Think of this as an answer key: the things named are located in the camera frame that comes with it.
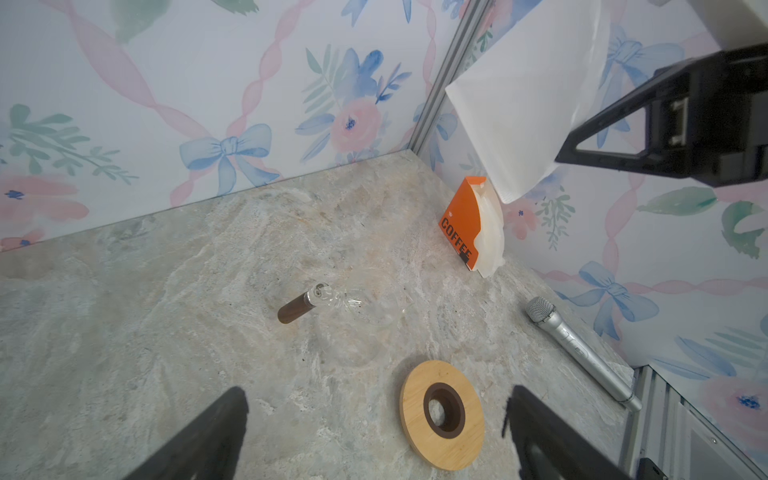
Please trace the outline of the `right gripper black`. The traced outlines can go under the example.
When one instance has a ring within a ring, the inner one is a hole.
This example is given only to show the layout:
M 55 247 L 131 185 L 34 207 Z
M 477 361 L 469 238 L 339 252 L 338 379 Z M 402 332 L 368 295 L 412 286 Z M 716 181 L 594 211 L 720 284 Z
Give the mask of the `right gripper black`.
M 712 187 L 767 178 L 765 43 L 678 62 L 652 79 L 652 174 Z

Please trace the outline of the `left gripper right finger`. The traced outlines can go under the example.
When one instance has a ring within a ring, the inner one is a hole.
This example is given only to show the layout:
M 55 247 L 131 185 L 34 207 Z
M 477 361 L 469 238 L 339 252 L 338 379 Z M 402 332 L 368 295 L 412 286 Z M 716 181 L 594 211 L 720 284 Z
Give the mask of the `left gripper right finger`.
M 523 385 L 507 399 L 502 436 L 514 444 L 520 479 L 628 477 Z

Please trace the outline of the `white paper coffee filter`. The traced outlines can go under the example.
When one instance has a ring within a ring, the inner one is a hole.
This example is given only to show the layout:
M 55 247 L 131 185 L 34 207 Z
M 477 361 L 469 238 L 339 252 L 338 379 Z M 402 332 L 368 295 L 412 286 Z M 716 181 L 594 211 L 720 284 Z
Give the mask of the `white paper coffee filter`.
M 607 59 L 608 1 L 545 0 L 446 88 L 500 201 L 548 175 L 587 118 Z

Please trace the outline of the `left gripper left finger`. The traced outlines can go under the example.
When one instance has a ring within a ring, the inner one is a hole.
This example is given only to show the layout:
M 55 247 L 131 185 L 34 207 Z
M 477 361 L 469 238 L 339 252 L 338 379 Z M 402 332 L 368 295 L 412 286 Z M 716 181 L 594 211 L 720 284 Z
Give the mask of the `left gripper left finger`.
M 232 480 L 248 413 L 245 391 L 237 386 L 228 389 L 127 477 Z

